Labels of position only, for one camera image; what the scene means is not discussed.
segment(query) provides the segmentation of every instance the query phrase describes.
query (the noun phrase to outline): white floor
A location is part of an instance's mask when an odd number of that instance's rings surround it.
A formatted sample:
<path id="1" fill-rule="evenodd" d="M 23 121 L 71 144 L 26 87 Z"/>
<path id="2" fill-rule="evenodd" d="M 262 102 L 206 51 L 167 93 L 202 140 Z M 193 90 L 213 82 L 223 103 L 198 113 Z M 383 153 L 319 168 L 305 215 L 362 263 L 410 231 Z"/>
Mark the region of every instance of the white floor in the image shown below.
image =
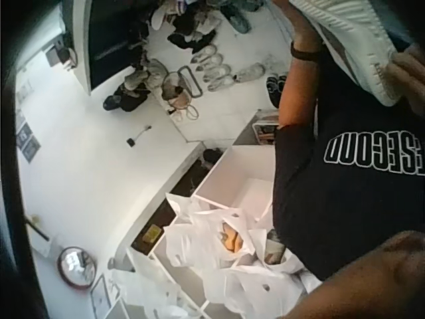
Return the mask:
<path id="1" fill-rule="evenodd" d="M 280 63 L 281 69 L 289 69 L 290 33 L 279 12 L 263 7 L 255 13 L 246 13 L 252 25 L 246 35 L 237 33 L 219 12 L 217 15 L 222 18 L 222 24 L 213 43 L 223 55 L 223 63 L 232 68 L 232 73 L 255 62 L 263 62 L 270 55 Z M 181 50 L 167 40 L 173 30 L 168 23 L 164 23 L 159 31 L 151 30 L 147 47 L 149 58 L 161 61 L 170 72 L 189 65 L 204 91 L 201 98 L 192 101 L 200 114 L 198 120 L 184 118 L 178 122 L 174 118 L 173 121 L 188 141 L 203 141 L 208 148 L 226 148 L 257 110 L 274 109 L 266 90 L 267 75 L 215 93 L 208 92 L 207 85 L 202 82 L 203 73 L 195 72 L 194 65 L 190 64 L 191 50 Z"/>

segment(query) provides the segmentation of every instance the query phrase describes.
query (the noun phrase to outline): shoe sole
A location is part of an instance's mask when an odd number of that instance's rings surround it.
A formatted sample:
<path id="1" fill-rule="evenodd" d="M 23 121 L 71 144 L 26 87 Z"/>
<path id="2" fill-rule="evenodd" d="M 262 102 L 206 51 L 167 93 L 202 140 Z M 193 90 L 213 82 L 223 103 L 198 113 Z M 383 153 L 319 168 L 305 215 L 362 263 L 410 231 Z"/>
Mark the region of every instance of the shoe sole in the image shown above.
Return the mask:
<path id="1" fill-rule="evenodd" d="M 335 62 L 354 82 L 385 106 L 392 106 L 398 101 L 400 96 L 383 73 L 396 49 L 369 1 L 290 2 L 307 15 Z"/>

